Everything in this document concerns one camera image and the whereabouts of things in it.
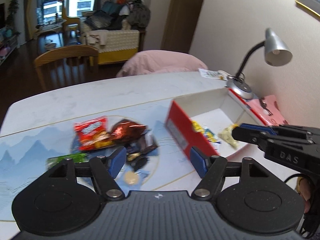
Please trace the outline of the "person's right hand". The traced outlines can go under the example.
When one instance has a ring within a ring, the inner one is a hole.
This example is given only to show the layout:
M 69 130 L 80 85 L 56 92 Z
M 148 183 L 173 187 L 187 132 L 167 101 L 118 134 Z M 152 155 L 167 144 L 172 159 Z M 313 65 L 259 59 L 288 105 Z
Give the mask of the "person's right hand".
M 304 202 L 304 213 L 310 209 L 311 187 L 307 179 L 299 177 L 297 179 L 296 191 L 302 197 Z

